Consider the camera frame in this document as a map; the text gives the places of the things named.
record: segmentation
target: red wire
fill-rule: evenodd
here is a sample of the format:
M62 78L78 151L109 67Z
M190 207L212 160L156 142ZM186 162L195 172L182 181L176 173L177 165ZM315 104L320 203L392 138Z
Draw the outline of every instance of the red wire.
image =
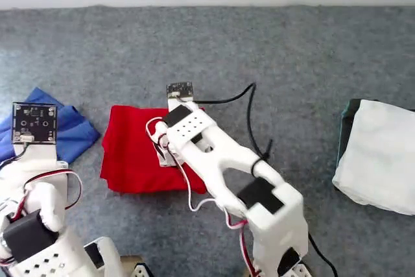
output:
M35 181L35 180L37 180L39 178L45 178L46 176L57 175L59 173L64 173L64 172L73 172L73 170L70 170L70 169L59 169L59 170L54 170L54 171L48 171L48 172L41 173L40 175L36 175L36 176L33 176L32 178L28 179L25 182L25 184L23 185L23 188L25 188L28 183L33 182L33 181ZM79 186L81 187L81 189L79 190L79 194L78 194L78 197L77 197L76 201L74 201L74 203L66 206L65 207L65 210L68 210L68 209L72 208L79 201L79 199L81 197L81 194L82 194L82 184L79 184Z
M246 262L248 264L248 268L250 270L251 276L256 277L261 271L255 271L255 267L252 264L251 259L250 259L249 254L248 254L248 249L246 247L245 234L244 234L244 228L245 228L246 223L247 222L245 222L244 225L239 230L240 231L239 235L241 236L242 252L243 252L243 256L246 259Z
M23 211L23 208L25 207L25 202L26 202L26 199L27 199L27 195L28 195L28 193L26 193L26 194L23 196L23 198L21 199L21 201L20 201L20 203L19 203L19 206L18 206L18 209L17 209L16 213L14 214L14 216L13 216L13 218L12 218L12 222L14 222L14 221L16 221L16 220L20 219L20 217L21 217L21 212Z
M227 213L227 216L228 216L228 226L234 227L234 226L238 226L240 224L244 224L245 225L246 223L248 223L247 220L241 220L238 223L231 224L231 222L232 222L231 215L229 213Z

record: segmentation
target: folded towel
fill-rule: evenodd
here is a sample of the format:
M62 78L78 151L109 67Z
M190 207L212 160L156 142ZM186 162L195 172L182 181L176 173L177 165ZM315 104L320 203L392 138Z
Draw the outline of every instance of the folded towel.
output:
M333 184L351 200L415 214L415 113L362 100Z
M55 104L58 107L58 135L56 151L58 159L74 162L100 137L93 125L73 106L64 106L39 88L35 88L25 102ZM11 134L12 116L0 123L0 162L15 156Z

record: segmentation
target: gray carpet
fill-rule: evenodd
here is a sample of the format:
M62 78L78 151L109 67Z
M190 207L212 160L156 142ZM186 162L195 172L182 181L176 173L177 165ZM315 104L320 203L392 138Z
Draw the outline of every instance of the gray carpet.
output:
M199 99L256 81L254 131L275 139L270 163L304 195L305 216L340 276L415 269L412 217L360 206L335 191L340 113L350 98L415 108L415 9L80 8L0 12L0 113L35 86L75 105L104 133L111 105L165 106L165 85L192 80ZM207 107L249 146L247 99ZM186 194L118 195L100 180L97 143L74 164L84 180L69 223L84 242L108 235L156 276L240 276L237 233ZM248 175L230 173L232 189ZM331 276L313 250L315 276Z

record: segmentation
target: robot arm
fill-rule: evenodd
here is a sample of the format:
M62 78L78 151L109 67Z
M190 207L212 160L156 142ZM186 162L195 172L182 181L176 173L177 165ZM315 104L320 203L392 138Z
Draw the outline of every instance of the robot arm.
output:
M170 113L156 123L153 141L156 138L161 148L197 173L220 209L248 221L260 276L311 276L300 263L308 251L301 194L264 161L253 168L255 180L233 194L223 179L224 170L249 174L259 157L229 137L194 102L169 100L169 107ZM211 148L201 149L200 140Z
M0 165L0 266L12 277L126 277L111 239L82 246L65 225L67 174L76 174L56 159L56 113L14 103L19 156Z

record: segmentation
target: wire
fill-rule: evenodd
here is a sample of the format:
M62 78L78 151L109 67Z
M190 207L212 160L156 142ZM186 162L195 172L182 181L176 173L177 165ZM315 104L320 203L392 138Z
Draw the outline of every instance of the wire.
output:
M29 191L26 189L22 199L20 200L19 204L18 204L18 209L16 210L13 218L12 218L12 222L20 219L21 217L21 212L23 211L24 207L25 207L25 202L27 200L27 196L29 195Z
M332 264L324 255L323 255L323 253L321 253L321 251L320 251L320 249L318 249L318 247L317 247L317 245L316 245L316 242L314 241L314 239L313 239L313 237L312 237L312 235L309 233L309 240L310 240L310 243L311 243L311 245L313 246L313 248L314 248L314 250L316 250L316 253L318 254L318 256L320 256L322 259L323 259L323 261L325 261L330 267L331 267L331 270L333 271L333 276L334 277L338 277L338 274L337 274L337 270L336 270L336 267L334 266L334 264Z
M171 157L173 158L175 164L177 165L177 167L179 168L180 172L183 174L183 177L186 181L186 185L187 185L187 192L188 192L188 205L189 205L189 209L192 212L196 212L198 211L203 204L207 203L207 202L216 202L216 200L214 198L207 198L204 199L202 201L200 201L198 203L198 205L194 208L191 202L191 186L190 186L190 181L189 178L187 177L186 172L184 171L182 165L180 164L180 162L176 159L176 156L171 152L169 145L167 144L167 151L169 152L169 154L171 155ZM231 216L228 213L228 211L226 209L224 209L225 212L225 222L226 222L226 226L231 229L231 230L239 230L239 244L241 246L241 253L242 253L242 257L244 259L244 262L246 264L246 266L248 267L248 270L250 271L250 274L252 277L256 277L261 271L256 272L254 266L252 265L251 259L249 257L248 254L248 250L246 247L246 243L245 243L245 239L244 239L244 227L246 224L248 224L247 220L241 220L239 222L237 222L236 224L231 224Z
M14 262L14 258L8 258L8 259L2 259L0 261L0 267L8 267L10 266L10 264L12 264Z
M29 143L24 143L23 144L23 151L20 153L20 154L18 154L17 156L14 156L14 157L11 157L11 158L9 158L9 159L6 159L5 161L3 161L1 164L0 164L0 170L2 169L2 168L4 168L4 167L6 167L7 165L9 165L9 164L11 164L12 162L14 162L14 161L16 161L16 160L19 160L25 153L26 153L26 150L27 150L27 147L29 146L30 144Z
M77 199L70 205L65 207L65 210L68 210L70 208L72 208L75 204L77 204L82 196L82 180L80 179L79 175L74 172L73 170L70 169L59 169L59 170L54 170L54 171L48 171L48 172L44 172L41 173L39 175L33 176L32 178L28 179L24 184L23 184L23 189L26 189L26 185L28 183L31 183L35 180L41 179L41 178L46 178L46 177L50 177L50 176L56 176L56 175L64 175L64 174L69 174L69 175L75 175L75 177L78 180L79 183L79 193L78 193L78 197Z
M247 220L241 220L236 224L231 224L231 216L230 216L229 212L226 209L224 209L223 211L225 213L226 226L231 230L238 230L241 227L245 226L246 223L248 223Z
M162 117L154 117L152 119L150 119L149 121L147 121L147 123L145 124L145 132L147 133L148 137L151 139L151 141L154 144L158 144L158 142L153 141L153 139L151 138L151 134L150 134L150 130L148 129L148 126L155 120L162 120Z
M193 205L192 205L192 189L191 189L191 186L190 186L189 178L187 177L187 174L184 171L184 169L183 169L182 165L180 164L180 162L178 162L178 160L176 159L176 156L170 150L168 144L167 144L167 151L169 152L170 156L173 158L174 163L177 165L180 172L183 174L184 180L185 180L186 185L187 185L187 192L188 192L187 204L189 205L190 211L192 211L192 212L198 211L202 207L202 205L204 205L207 202L216 202L216 200L214 198L206 198L206 199L202 200L201 202L199 202L198 205L195 208L193 207Z
M246 242L245 242L245 234L244 234L245 225L246 223L244 223L239 229L239 246L241 247L242 257L244 259L246 267L249 270L250 276L256 277L261 271L255 270L255 267L252 264L251 259L249 257L248 249L246 247Z

